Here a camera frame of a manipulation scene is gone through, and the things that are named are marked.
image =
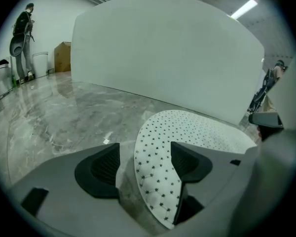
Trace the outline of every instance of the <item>white trash can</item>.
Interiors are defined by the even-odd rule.
[[[48,70],[48,52],[33,54],[35,78],[44,77]]]

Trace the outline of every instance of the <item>fluorescent light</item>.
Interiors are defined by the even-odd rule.
[[[245,14],[247,11],[251,10],[257,4],[258,3],[255,0],[249,0],[240,9],[238,9],[234,14],[232,14],[230,17],[232,17],[233,19],[237,19],[237,18],[241,17],[243,14]]]

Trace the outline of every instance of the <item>cardboard box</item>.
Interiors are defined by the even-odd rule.
[[[62,42],[54,50],[55,72],[70,71],[71,42]]]

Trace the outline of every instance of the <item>sneaker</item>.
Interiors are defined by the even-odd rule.
[[[33,74],[31,72],[28,73],[28,76],[29,76],[29,81],[34,79]]]

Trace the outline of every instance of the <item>floor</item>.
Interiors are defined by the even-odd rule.
[[[155,113],[187,110],[158,100],[89,83],[71,73],[51,74],[23,84],[0,100],[0,183],[8,189],[42,162],[63,154],[120,143],[116,184],[121,204],[152,235],[166,229],[145,208],[134,175],[139,129]],[[259,143],[247,115],[238,129]]]

